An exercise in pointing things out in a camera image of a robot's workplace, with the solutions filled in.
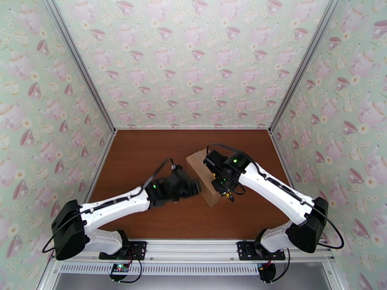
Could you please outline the brown cardboard box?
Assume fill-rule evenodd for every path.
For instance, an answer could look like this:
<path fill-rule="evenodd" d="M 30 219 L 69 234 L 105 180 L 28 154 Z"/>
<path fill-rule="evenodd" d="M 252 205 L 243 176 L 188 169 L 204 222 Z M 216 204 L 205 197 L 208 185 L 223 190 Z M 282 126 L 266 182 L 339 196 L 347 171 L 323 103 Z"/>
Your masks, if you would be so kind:
<path fill-rule="evenodd" d="M 211 208 L 219 201 L 224 200 L 225 196 L 221 196 L 211 183 L 214 180 L 213 174 L 203 163 L 206 155 L 206 150 L 203 149 L 188 156 L 186 158 L 186 171 L 191 178 L 199 181 L 201 186 L 199 195 Z"/>

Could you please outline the aluminium frame post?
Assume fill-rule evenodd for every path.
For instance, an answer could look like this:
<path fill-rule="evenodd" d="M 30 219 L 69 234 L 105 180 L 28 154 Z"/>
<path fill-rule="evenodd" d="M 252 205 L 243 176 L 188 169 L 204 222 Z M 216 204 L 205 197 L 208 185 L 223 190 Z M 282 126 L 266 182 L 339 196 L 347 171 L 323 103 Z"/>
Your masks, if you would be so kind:
<path fill-rule="evenodd" d="M 330 26 L 330 23 L 333 21 L 338 9 L 340 8 L 342 1 L 343 0 L 329 0 L 327 3 L 317 28 L 281 101 L 280 107 L 277 110 L 271 125 L 268 127 L 268 133 L 270 136 L 273 135 L 274 129 L 277 127 L 287 105 L 290 103 L 293 94 L 301 83 L 301 80 L 305 75 L 309 64 L 312 62 L 317 49 L 319 48 L 320 43 L 322 42 L 322 39 Z"/>
<path fill-rule="evenodd" d="M 80 74 L 83 82 L 85 83 L 86 89 L 89 91 L 89 93 L 92 96 L 93 101 L 96 103 L 97 108 L 100 112 L 100 115 L 104 119 L 105 123 L 107 124 L 110 132 L 112 134 L 116 134 L 117 129 L 114 126 L 114 123 L 112 119 L 110 118 L 106 107 L 103 104 L 103 101 L 97 91 L 97 88 L 92 80 L 91 75 L 89 74 L 89 71 L 87 69 L 87 66 L 85 65 L 81 54 L 78 50 L 78 47 L 75 44 L 75 41 L 73 37 L 71 36 L 71 33 L 69 31 L 69 26 L 66 24 L 59 7 L 57 6 L 57 3 L 55 0 L 42 0 L 48 14 L 50 15 L 56 30 L 58 31 L 59 36 L 61 37 L 62 41 L 64 42 L 65 48 L 68 51 L 72 62 L 74 63 L 75 69 L 77 73 Z"/>

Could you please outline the small green circuit board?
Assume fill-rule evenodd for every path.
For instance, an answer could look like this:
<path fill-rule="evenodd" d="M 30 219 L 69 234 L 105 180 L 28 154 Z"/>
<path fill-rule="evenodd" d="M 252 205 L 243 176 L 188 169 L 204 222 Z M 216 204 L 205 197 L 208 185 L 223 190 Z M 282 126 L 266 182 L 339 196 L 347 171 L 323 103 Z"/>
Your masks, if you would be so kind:
<path fill-rule="evenodd" d="M 119 276 L 124 275 L 126 276 L 130 271 L 130 264 L 129 263 L 114 263 L 110 275 L 112 276 Z"/>

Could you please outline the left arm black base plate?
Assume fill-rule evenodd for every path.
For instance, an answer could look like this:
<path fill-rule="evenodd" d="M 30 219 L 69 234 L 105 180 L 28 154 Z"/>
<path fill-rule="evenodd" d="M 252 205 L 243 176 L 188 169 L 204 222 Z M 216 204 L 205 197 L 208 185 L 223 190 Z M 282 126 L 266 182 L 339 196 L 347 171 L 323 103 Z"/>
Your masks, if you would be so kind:
<path fill-rule="evenodd" d="M 100 260 L 143 261 L 147 250 L 146 241 L 128 241 L 114 254 L 100 252 Z"/>

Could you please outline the wide aluminium base rail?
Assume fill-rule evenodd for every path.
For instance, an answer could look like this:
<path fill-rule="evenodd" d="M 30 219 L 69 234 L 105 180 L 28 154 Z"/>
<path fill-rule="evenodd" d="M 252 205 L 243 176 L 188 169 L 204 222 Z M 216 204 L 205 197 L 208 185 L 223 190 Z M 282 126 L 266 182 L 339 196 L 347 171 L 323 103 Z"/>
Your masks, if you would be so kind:
<path fill-rule="evenodd" d="M 240 261 L 237 239 L 146 239 L 146 263 L 252 263 Z M 291 262 L 334 262 L 332 252 L 318 246 L 314 253 L 305 253 L 296 247 L 283 249 Z"/>

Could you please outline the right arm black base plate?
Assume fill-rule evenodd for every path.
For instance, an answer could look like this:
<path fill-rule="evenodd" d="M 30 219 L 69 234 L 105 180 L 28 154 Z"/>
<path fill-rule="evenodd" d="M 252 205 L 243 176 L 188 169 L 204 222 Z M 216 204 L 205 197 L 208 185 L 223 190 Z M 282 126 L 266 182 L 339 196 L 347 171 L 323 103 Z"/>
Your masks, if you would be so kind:
<path fill-rule="evenodd" d="M 284 261 L 286 259 L 282 249 L 269 252 L 263 246 L 246 240 L 239 241 L 236 244 L 240 261 Z"/>

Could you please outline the yellow black utility knife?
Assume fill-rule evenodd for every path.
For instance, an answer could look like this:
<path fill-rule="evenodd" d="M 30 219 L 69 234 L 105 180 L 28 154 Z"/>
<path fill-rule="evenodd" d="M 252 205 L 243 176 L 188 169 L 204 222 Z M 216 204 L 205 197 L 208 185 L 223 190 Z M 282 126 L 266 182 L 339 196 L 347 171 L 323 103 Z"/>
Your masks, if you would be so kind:
<path fill-rule="evenodd" d="M 225 196 L 229 201 L 234 202 L 235 198 L 232 194 L 233 188 L 231 187 L 230 182 L 226 178 L 221 177 L 215 173 L 213 173 L 212 176 L 213 180 L 211 181 L 211 184 L 213 188 L 221 196 Z"/>

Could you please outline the black round bracket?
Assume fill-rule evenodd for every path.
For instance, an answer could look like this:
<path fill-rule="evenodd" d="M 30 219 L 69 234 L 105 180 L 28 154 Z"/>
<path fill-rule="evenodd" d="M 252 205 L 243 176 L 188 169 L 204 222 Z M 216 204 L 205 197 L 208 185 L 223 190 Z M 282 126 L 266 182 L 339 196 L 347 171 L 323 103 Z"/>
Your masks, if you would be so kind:
<path fill-rule="evenodd" d="M 276 266 L 273 263 L 259 263 L 258 272 L 264 283 L 271 283 L 276 276 Z"/>

